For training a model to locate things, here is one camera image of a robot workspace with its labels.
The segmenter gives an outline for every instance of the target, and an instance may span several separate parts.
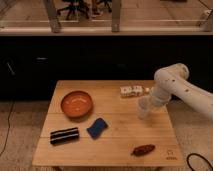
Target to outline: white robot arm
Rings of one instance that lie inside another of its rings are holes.
[[[181,63],[157,70],[154,75],[155,85],[150,94],[139,99],[140,117],[166,105],[174,94],[213,120],[213,94],[187,82],[188,77],[189,70]]]

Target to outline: chair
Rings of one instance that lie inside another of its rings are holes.
[[[99,5],[101,3],[104,3],[104,5],[108,8],[108,11],[112,12],[112,8],[110,7],[109,2],[112,2],[112,0],[99,0],[97,4]]]
[[[87,6],[87,4],[83,1],[83,0],[62,0],[63,2],[70,2],[69,6],[65,7],[65,8],[61,8],[57,10],[57,14],[61,15],[61,11],[67,11],[68,10],[68,14],[66,17],[66,20],[69,20],[69,16],[71,14],[75,14],[75,11],[80,11],[81,13],[83,13],[85,15],[85,17],[87,19],[89,19],[89,7]]]

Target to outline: brown sausage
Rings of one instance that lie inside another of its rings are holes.
[[[155,149],[155,145],[152,145],[152,144],[142,145],[142,146],[134,148],[132,155],[141,156],[153,151],[154,149]]]

